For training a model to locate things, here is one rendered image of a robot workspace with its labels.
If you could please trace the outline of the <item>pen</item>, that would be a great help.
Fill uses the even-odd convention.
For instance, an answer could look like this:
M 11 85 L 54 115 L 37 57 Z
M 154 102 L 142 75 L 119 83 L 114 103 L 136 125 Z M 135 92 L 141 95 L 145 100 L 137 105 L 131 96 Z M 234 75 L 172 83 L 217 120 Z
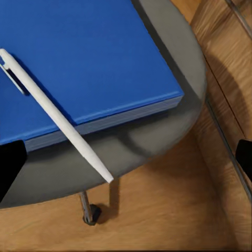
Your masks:
M 82 138 L 82 136 L 73 128 L 70 122 L 62 115 L 62 113 L 56 108 L 51 100 L 43 93 L 43 91 L 37 86 L 29 74 L 20 66 L 16 59 L 7 52 L 6 49 L 0 49 L 0 56 L 5 62 L 4 65 L 0 64 L 6 74 L 10 77 L 14 85 L 18 90 L 25 95 L 24 91 L 15 82 L 15 80 L 8 73 L 11 70 L 19 81 L 28 89 L 32 96 L 38 101 L 41 107 L 52 118 L 53 122 L 58 126 L 60 130 L 65 133 L 65 136 L 80 152 L 80 154 L 94 167 L 94 169 L 102 175 L 102 177 L 108 182 L 114 181 L 114 177 L 109 173 L 108 169 L 88 145 L 88 143 Z

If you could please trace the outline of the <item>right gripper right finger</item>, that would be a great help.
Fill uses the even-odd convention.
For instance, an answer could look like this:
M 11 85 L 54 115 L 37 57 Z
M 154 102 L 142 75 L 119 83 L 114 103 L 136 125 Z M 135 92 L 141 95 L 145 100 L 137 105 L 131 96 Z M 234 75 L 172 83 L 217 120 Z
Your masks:
M 252 141 L 239 140 L 235 158 L 252 182 Z

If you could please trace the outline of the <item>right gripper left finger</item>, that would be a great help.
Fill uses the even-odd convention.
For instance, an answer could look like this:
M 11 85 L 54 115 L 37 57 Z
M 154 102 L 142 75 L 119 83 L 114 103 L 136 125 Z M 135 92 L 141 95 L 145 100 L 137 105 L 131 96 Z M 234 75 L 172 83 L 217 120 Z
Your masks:
M 0 145 L 0 202 L 27 161 L 24 141 Z

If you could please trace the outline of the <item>swivel chair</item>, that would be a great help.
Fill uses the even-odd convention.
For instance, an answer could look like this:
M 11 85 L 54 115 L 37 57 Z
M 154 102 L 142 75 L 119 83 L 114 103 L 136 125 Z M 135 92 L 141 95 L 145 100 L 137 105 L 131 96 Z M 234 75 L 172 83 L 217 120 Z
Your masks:
M 130 0 L 184 96 L 175 108 L 82 136 L 114 179 L 173 148 L 201 114 L 207 88 L 203 51 L 191 25 L 171 0 Z M 101 208 L 87 190 L 107 183 L 70 141 L 27 152 L 0 209 L 79 194 L 83 221 L 95 225 Z

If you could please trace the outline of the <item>folder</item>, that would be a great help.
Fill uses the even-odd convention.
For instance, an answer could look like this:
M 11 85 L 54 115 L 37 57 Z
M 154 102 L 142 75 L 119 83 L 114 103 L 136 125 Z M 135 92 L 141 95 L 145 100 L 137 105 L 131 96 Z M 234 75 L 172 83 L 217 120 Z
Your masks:
M 130 0 L 0 0 L 0 49 L 81 136 L 175 108 L 184 96 Z M 8 73 L 25 95 L 0 68 L 0 145 L 22 139 L 30 152 L 69 141 Z

